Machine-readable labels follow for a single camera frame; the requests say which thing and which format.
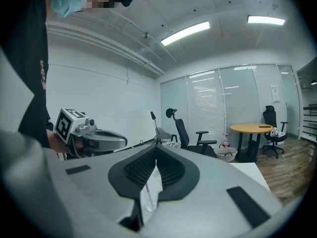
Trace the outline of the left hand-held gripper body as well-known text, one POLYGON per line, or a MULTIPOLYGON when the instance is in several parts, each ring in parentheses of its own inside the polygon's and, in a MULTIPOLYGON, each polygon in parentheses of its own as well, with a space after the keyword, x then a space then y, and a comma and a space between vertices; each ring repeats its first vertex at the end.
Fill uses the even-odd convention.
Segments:
POLYGON ((62 108, 59 112, 55 131, 60 139, 65 143, 66 154, 76 157, 93 157, 96 154, 95 144, 88 136, 97 129, 94 119, 75 109, 62 108), (74 139, 81 138, 84 149, 78 153, 74 146, 74 139))

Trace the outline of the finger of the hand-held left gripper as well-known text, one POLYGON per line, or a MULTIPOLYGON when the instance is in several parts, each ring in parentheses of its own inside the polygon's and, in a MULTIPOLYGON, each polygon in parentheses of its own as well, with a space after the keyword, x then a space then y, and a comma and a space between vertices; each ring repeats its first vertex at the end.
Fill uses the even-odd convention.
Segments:
POLYGON ((116 133, 116 132, 113 132, 113 131, 109 131, 109 130, 98 129, 98 130, 96 130, 96 134, 101 135, 101 136, 107 136, 107 137, 125 138, 123 135, 116 133))
POLYGON ((97 136, 95 138, 95 150, 117 150, 126 147, 125 137, 97 136))

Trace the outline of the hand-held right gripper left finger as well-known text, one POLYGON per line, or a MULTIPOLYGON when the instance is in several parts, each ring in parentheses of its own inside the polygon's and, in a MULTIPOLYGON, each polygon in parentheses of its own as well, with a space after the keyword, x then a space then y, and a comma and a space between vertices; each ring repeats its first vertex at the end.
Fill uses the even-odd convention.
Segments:
POLYGON ((45 238, 145 238, 111 220, 82 194, 49 148, 0 133, 0 181, 14 207, 45 238))

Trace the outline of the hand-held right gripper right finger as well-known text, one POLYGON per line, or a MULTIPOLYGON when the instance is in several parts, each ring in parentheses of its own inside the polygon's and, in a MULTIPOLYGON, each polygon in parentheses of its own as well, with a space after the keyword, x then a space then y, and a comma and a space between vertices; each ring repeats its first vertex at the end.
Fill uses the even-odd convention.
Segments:
POLYGON ((193 163, 200 179, 179 201, 161 202, 140 230, 149 238, 232 238, 251 230, 227 190, 242 187, 261 208, 273 216, 282 203, 271 193, 254 163, 225 161, 180 148, 171 151, 193 163))

